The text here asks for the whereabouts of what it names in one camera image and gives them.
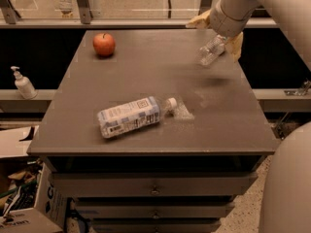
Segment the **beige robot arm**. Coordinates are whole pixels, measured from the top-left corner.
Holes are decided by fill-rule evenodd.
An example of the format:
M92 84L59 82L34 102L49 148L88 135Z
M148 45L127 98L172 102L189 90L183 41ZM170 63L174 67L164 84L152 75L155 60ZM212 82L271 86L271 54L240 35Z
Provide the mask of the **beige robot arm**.
M294 67L275 73L284 87L294 88L310 76L311 0L219 0L216 5L187 22L187 28L210 28L229 39L229 52L236 46L254 10L262 6L300 60ZM274 152L266 174L259 233L311 233L311 122L292 131Z

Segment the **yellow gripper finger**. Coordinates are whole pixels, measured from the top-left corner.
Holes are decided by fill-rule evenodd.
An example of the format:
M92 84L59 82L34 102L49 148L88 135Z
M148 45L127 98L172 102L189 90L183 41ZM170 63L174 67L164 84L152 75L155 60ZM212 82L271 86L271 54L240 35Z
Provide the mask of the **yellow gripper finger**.
M186 28L196 28L196 29L209 28L210 27L210 14L211 14L211 11L208 10L198 16L193 17L187 22Z
M231 55L232 60L237 62L241 56L244 34L239 33L235 37L229 37L225 42L225 49Z

